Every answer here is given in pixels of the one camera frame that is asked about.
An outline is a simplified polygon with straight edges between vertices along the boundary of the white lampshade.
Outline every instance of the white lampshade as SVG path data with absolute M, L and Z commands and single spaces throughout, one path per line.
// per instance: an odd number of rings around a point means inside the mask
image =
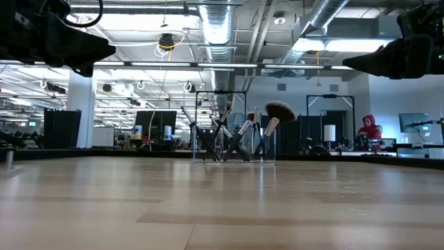
M 324 142 L 336 142 L 335 125 L 324 125 Z

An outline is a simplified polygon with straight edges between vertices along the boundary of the silver air duct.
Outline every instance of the silver air duct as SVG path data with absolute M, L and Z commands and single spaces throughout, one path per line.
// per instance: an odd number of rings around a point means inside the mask
M 202 5 L 198 7 L 202 17 L 202 31 L 205 43 L 209 45 L 229 45 L 232 42 L 233 6 Z M 211 63 L 231 63 L 233 50 L 226 48 L 206 48 Z M 213 90 L 234 90 L 234 72 L 212 71 Z M 225 103 L 216 98 L 217 106 L 225 108 Z
M 316 29 L 326 29 L 328 24 L 336 17 L 349 0 L 316 0 L 313 10 L 298 19 L 293 30 L 293 37 L 298 42 L 301 35 L 305 35 Z M 306 51 L 291 48 L 285 57 L 281 58 L 282 64 L 296 64 Z

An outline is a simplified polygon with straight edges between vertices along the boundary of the wire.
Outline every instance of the wire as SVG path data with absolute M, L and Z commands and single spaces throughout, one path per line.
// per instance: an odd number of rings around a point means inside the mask
M 100 22 L 100 20 L 102 19 L 103 16 L 103 0 L 99 0 L 99 15 L 97 16 L 97 18 L 87 24 L 76 24 L 74 22 L 69 21 L 68 19 L 65 18 L 64 22 L 67 25 L 76 27 L 76 28 L 89 28 L 89 27 L 93 27 L 94 25 L 98 24 Z
M 172 53 L 173 53 L 173 50 L 171 50 L 169 53 L 168 61 L 171 61 L 171 54 Z M 166 78 L 167 73 L 168 73 L 168 70 L 165 71 L 164 80 L 162 81 L 162 87 L 160 87 L 160 91 L 159 91 L 159 97 L 157 98 L 153 114 L 151 115 L 150 126 L 148 127 L 148 142 L 147 143 L 150 146 L 150 150 L 151 150 L 151 125 L 153 124 L 154 115 L 157 110 L 157 107 L 159 106 L 160 97 L 162 96 L 162 92 L 164 91 L 164 85 L 165 85 L 165 80 L 167 79 Z

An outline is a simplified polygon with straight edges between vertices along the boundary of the fan brush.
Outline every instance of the fan brush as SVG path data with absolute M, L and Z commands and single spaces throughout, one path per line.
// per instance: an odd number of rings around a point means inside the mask
M 287 123 L 296 121 L 296 116 L 290 108 L 290 106 L 281 101 L 271 101 L 265 105 L 265 110 L 268 116 L 271 118 L 268 126 L 266 127 L 264 136 L 256 148 L 255 156 L 258 156 L 262 149 L 262 158 L 266 161 L 266 145 L 265 142 L 270 138 L 270 135 L 279 125 L 279 123 Z

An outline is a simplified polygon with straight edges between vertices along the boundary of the wooden table surface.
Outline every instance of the wooden table surface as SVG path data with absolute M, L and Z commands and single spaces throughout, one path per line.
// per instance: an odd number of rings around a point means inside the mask
M 358 162 L 16 162 L 1 250 L 444 249 L 444 172 Z

